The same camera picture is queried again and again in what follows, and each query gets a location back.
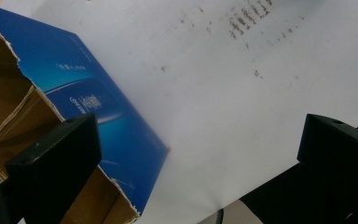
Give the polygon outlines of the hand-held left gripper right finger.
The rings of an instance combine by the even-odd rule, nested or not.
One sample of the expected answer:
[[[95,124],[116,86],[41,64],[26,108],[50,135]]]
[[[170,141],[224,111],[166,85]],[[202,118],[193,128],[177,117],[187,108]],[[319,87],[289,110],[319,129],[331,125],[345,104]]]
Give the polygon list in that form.
[[[308,114],[297,159],[332,190],[358,221],[358,127]]]

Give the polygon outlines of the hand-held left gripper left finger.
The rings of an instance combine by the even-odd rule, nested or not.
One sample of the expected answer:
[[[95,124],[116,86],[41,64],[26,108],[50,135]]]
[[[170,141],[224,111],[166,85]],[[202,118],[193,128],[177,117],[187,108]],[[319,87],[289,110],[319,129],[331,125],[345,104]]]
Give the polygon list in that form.
[[[56,126],[5,164],[11,220],[59,224],[101,159],[94,115]]]

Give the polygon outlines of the blue torn cardboard box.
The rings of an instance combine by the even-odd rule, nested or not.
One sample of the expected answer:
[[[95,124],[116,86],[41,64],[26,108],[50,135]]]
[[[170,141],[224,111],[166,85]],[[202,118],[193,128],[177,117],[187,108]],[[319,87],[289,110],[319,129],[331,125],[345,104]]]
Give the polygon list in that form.
[[[0,224],[6,162],[62,122],[95,116],[102,159],[59,224],[133,224],[167,150],[77,35],[0,8]]]

